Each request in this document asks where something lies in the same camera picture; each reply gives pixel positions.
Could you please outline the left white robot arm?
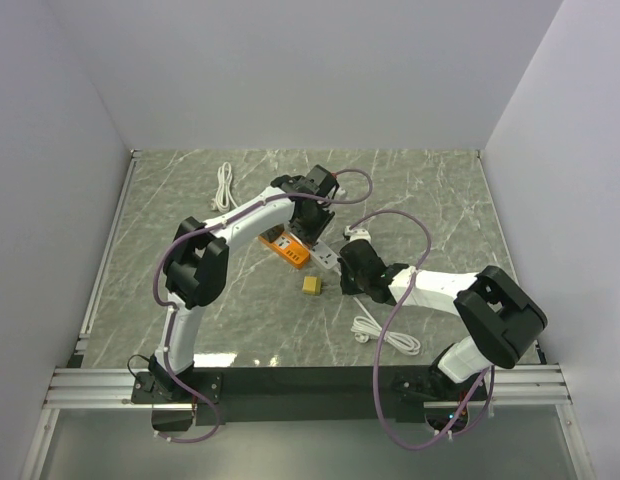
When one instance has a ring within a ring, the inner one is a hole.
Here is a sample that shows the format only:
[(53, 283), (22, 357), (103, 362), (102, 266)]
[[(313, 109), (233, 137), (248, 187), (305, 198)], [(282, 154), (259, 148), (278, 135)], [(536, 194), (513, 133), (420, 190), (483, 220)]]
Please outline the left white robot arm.
[(233, 210), (200, 222), (181, 222), (161, 261), (168, 308), (161, 341), (149, 361), (154, 389), (166, 401), (188, 395), (194, 343), (205, 309), (226, 287), (229, 257), (246, 243), (279, 226), (314, 245), (333, 219), (328, 209), (339, 184), (316, 165), (303, 176), (283, 175)]

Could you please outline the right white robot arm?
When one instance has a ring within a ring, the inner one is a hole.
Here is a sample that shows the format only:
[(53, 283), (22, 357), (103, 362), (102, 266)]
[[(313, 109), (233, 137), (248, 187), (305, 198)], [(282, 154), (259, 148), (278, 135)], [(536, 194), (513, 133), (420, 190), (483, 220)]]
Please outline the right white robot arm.
[(393, 313), (423, 307), (461, 319), (468, 335), (428, 368), (426, 387), (442, 399), (454, 397), (464, 382), (492, 366), (514, 368), (548, 324), (541, 308), (498, 266), (454, 274), (387, 265), (365, 239), (342, 247), (339, 264), (345, 295), (365, 294)]

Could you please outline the orange power strip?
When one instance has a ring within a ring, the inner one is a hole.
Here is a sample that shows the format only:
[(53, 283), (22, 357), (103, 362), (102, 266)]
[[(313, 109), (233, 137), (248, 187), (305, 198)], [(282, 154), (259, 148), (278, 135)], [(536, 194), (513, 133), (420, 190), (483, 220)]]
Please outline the orange power strip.
[(303, 268), (310, 261), (310, 251), (286, 231), (276, 235), (272, 240), (267, 235), (259, 235), (258, 239), (295, 269)]

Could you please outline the white power strip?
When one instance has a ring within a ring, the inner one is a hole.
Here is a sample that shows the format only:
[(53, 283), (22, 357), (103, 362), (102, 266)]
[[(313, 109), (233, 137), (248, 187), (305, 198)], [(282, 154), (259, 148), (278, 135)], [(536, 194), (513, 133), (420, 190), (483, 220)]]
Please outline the white power strip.
[(311, 260), (326, 272), (340, 274), (337, 254), (322, 240), (318, 240), (310, 250)]

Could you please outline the yellow plug adapter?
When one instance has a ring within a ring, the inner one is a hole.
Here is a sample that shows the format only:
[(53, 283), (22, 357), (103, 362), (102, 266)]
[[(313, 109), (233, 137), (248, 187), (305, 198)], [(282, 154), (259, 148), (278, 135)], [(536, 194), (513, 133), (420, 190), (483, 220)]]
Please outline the yellow plug adapter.
[(318, 296), (322, 291), (322, 280), (318, 276), (305, 276), (302, 292), (307, 295)]

